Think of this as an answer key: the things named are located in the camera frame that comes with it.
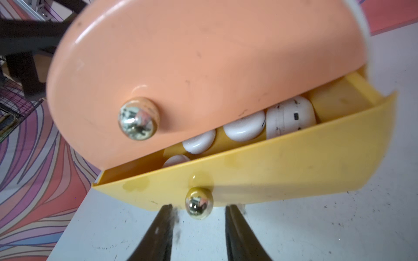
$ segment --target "yellow box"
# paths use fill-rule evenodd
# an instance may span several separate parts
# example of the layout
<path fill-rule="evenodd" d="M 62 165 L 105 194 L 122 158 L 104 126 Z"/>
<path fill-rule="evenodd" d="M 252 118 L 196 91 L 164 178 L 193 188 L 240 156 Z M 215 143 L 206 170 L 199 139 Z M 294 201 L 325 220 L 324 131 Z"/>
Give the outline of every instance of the yellow box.
<path fill-rule="evenodd" d="M 181 143 L 106 170 L 93 188 L 129 204 L 184 208 L 190 188 L 212 191 L 214 206 L 339 193 L 361 188 L 386 153 L 396 92 L 382 97 L 353 72 L 305 94 L 318 124 L 266 140 L 265 130 L 235 142 L 216 129 L 209 150 L 188 154 Z M 192 161 L 161 169 L 171 156 Z"/>

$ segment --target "white table surface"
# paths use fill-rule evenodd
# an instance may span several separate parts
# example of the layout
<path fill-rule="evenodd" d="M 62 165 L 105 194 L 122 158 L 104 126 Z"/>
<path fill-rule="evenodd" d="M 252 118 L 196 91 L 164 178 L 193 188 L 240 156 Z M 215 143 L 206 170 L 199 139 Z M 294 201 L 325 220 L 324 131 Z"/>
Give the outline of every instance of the white table surface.
<path fill-rule="evenodd" d="M 400 94 L 389 151 L 359 191 L 247 205 L 273 260 L 418 260 L 418 24 L 373 36 L 371 55 L 375 87 Z M 155 215 L 90 190 L 48 261 L 125 261 Z M 224 226 L 224 208 L 180 212 L 172 260 L 227 260 Z"/>

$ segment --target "earbuds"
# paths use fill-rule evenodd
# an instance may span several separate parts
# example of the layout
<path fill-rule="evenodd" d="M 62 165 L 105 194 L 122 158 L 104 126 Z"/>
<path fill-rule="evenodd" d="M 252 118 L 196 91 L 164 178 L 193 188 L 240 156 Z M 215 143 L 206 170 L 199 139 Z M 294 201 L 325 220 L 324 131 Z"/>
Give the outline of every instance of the earbuds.
<path fill-rule="evenodd" d="M 267 110 L 267 139 L 305 129 L 315 124 L 315 112 L 311 102 L 302 96 L 296 96 Z"/>
<path fill-rule="evenodd" d="M 215 130 L 197 135 L 196 137 L 183 141 L 184 149 L 191 154 L 199 154 L 206 151 L 215 140 Z"/>
<path fill-rule="evenodd" d="M 225 134 L 237 142 L 246 142 L 257 137 L 264 129 L 264 111 L 256 112 L 244 118 L 224 125 Z"/>
<path fill-rule="evenodd" d="M 170 167 L 187 161 L 190 161 L 188 157 L 184 155 L 175 155 L 170 157 L 166 162 L 164 162 L 163 167 Z"/>

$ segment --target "gold metal knob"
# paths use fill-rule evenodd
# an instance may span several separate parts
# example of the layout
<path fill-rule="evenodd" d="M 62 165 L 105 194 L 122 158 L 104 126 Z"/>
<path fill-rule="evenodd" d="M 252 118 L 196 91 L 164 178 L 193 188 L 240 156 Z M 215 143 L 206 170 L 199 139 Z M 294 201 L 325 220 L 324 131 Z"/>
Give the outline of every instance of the gold metal knob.
<path fill-rule="evenodd" d="M 192 188 L 186 195 L 186 211 L 195 219 L 207 218 L 213 209 L 213 197 L 210 190 Z"/>
<path fill-rule="evenodd" d="M 157 106 L 147 98 L 138 97 L 127 101 L 119 112 L 119 127 L 133 140 L 151 138 L 160 124 Z"/>

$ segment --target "wire rack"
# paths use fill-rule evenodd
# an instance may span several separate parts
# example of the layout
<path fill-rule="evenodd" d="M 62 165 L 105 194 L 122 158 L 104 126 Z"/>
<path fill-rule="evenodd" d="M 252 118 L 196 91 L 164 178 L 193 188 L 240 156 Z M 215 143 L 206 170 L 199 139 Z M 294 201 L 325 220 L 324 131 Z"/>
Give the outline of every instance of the wire rack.
<path fill-rule="evenodd" d="M 3 86 L 0 87 L 0 143 L 9 136 L 10 133 L 26 117 L 28 117 L 41 103 L 37 101 L 27 101 L 24 98 L 22 87 L 8 79 L 4 79 Z"/>

